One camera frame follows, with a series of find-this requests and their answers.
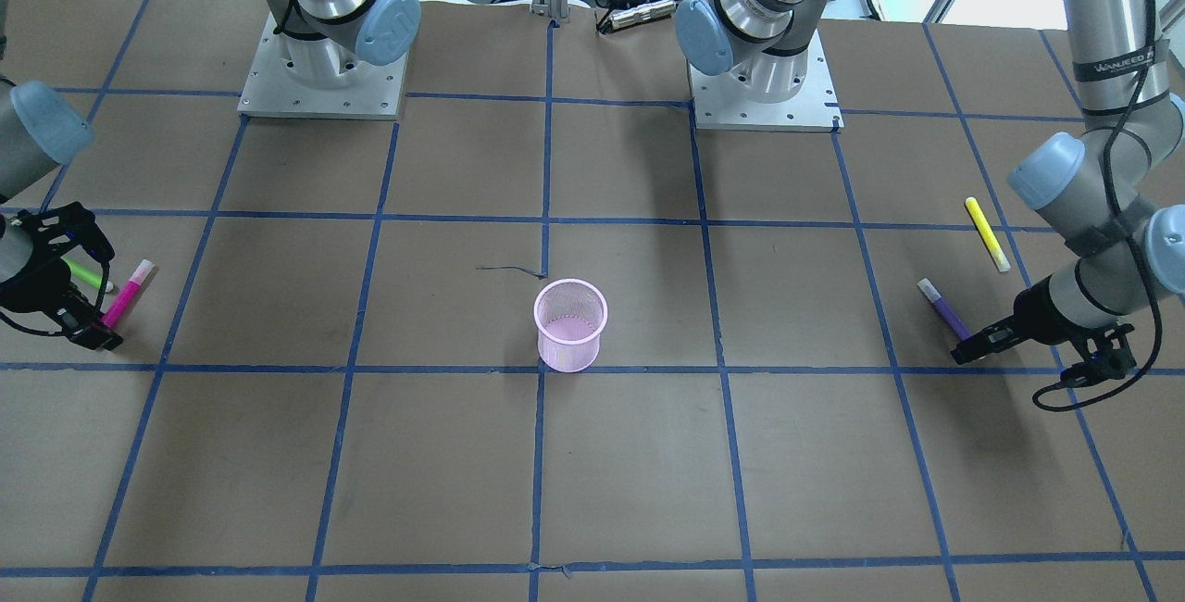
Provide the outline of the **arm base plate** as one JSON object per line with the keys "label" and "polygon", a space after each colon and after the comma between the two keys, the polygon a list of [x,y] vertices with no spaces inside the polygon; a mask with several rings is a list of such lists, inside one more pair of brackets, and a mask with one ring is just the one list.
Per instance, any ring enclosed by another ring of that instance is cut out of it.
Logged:
{"label": "arm base plate", "polygon": [[267,17],[238,113],[251,119],[399,119],[409,55],[376,66],[327,38],[301,41],[275,27],[274,17]]}
{"label": "arm base plate", "polygon": [[719,76],[687,66],[694,124],[716,132],[838,132],[841,105],[818,32],[792,56],[760,53]]}

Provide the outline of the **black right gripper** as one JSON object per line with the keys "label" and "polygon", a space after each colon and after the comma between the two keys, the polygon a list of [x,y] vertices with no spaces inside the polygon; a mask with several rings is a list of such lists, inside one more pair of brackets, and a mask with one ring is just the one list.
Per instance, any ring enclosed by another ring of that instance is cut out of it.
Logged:
{"label": "black right gripper", "polygon": [[41,213],[21,210],[17,217],[4,217],[4,322],[24,331],[25,325],[8,318],[8,312],[41,312],[73,345],[116,350],[124,340],[102,322],[105,294],[97,292],[97,301],[90,302],[76,288],[62,260],[76,246],[101,265],[105,280],[110,277],[115,250],[92,211],[81,201]]}

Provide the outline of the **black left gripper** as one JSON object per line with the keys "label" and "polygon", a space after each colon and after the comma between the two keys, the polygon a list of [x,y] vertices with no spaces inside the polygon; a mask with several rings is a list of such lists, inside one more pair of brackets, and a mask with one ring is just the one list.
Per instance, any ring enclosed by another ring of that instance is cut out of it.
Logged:
{"label": "black left gripper", "polygon": [[1026,289],[1013,299],[1011,315],[957,342],[952,359],[966,365],[1027,341],[1051,347],[1069,341],[1074,331],[1075,324],[1057,310],[1048,289]]}

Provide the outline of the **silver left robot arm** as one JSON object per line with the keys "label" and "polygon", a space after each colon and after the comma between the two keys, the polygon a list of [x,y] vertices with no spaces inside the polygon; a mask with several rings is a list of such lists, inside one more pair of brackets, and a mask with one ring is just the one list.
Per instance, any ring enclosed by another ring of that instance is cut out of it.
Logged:
{"label": "silver left robot arm", "polygon": [[[681,0],[675,36],[690,66],[728,73],[798,27],[807,0]],[[952,350],[956,363],[1021,342],[1071,344],[1087,361],[1129,351],[1123,319],[1181,294],[1181,206],[1139,185],[1181,145],[1155,0],[1063,0],[1084,130],[1059,132],[1010,172],[1010,187],[1062,235],[1074,264],[1016,297],[1012,314]]]}

